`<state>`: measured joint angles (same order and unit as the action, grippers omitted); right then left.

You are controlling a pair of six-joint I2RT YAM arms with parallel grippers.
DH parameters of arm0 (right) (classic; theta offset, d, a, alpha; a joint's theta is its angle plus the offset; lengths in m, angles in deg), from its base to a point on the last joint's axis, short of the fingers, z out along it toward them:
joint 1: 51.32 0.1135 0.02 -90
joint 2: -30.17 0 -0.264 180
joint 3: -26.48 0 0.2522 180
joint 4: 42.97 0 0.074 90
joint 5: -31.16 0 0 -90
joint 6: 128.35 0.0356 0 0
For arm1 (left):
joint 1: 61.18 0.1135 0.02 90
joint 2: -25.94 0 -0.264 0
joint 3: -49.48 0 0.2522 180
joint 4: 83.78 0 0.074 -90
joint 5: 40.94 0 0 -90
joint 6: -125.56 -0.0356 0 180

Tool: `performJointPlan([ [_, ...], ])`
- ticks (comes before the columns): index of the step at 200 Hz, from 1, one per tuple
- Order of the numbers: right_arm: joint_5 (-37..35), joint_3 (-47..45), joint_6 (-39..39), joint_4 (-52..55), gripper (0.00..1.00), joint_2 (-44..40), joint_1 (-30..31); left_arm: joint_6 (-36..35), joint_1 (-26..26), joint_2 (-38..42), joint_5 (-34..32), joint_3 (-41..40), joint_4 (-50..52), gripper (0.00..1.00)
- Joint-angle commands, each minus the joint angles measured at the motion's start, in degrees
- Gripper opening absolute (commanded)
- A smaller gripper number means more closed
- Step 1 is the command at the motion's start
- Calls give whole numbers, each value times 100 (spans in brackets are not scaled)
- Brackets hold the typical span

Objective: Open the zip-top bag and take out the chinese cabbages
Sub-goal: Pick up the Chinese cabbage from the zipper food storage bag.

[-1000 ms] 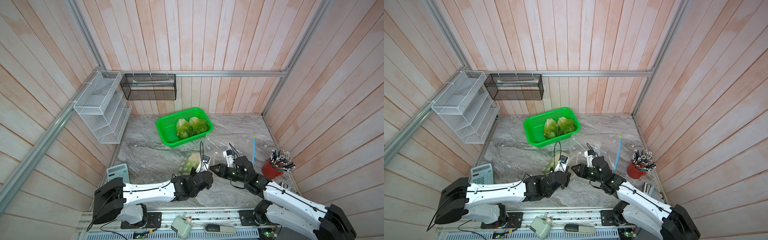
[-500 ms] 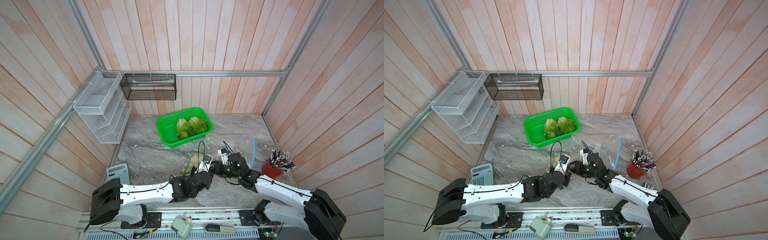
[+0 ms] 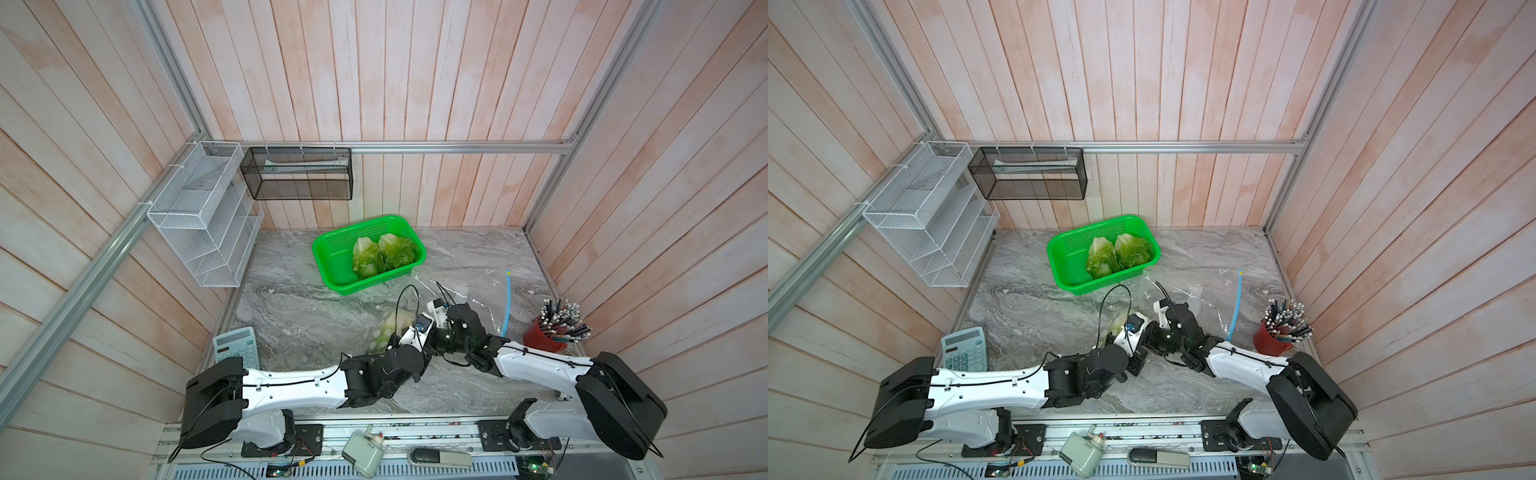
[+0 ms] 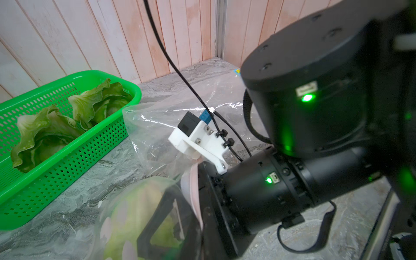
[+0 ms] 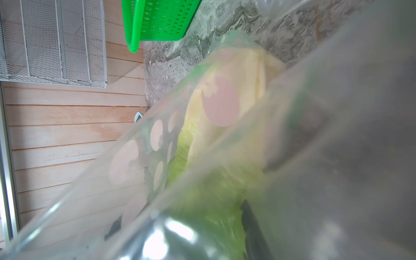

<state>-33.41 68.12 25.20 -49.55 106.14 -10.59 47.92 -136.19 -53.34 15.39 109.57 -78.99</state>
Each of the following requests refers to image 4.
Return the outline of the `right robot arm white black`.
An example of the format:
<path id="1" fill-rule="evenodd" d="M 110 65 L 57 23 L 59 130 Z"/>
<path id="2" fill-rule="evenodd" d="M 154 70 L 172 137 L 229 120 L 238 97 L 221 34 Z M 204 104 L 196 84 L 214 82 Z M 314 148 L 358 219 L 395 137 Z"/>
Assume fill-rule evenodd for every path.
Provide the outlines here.
<path id="1" fill-rule="evenodd" d="M 233 260 L 257 233 L 386 177 L 408 208 L 381 251 L 416 257 L 416 3 L 342 1 L 260 44 L 243 62 L 243 116 L 267 149 L 228 168 L 220 117 L 187 112 L 170 142 L 193 165 L 136 241 L 146 260 Z"/>

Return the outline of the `chinese cabbage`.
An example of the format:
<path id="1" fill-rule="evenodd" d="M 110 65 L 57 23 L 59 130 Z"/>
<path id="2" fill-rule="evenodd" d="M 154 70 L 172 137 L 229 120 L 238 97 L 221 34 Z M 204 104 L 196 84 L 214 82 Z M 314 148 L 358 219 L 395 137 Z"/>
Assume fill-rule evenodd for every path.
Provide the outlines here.
<path id="1" fill-rule="evenodd" d="M 98 123 L 126 106 L 133 97 L 123 90 L 120 82 L 111 83 L 106 79 L 90 91 L 68 98 L 73 108 L 73 119 L 84 130 L 89 130 Z"/>
<path id="2" fill-rule="evenodd" d="M 36 115 L 17 119 L 21 139 L 12 149 L 13 168 L 28 173 L 55 153 L 85 133 L 76 121 L 60 113 L 55 105 L 40 110 Z"/>
<path id="3" fill-rule="evenodd" d="M 97 224 L 94 260 L 139 260 L 137 238 L 152 217 L 164 191 L 175 184 L 163 177 L 150 177 L 133 184 L 112 198 Z"/>

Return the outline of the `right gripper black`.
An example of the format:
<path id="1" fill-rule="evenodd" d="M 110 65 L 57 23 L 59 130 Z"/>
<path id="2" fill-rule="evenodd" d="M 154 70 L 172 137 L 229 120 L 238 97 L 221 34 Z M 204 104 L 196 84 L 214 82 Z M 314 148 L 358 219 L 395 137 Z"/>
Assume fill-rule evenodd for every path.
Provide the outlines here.
<path id="1" fill-rule="evenodd" d="M 136 240 L 137 256 L 144 260 L 200 260 L 202 242 L 206 260 L 236 260 L 247 249 L 242 229 L 231 212 L 215 166 L 198 165 L 203 231 L 177 185 L 168 187 Z"/>

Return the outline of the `clear zip bag blue seal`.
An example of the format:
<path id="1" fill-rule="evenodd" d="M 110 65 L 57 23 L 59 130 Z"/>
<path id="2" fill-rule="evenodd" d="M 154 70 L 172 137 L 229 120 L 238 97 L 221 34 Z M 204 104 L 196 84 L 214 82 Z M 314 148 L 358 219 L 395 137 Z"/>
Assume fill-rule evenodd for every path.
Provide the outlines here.
<path id="1" fill-rule="evenodd" d="M 173 178 L 209 161 L 225 173 L 266 148 L 246 126 L 245 86 L 239 70 L 157 102 L 127 106 L 123 119 L 146 176 Z"/>

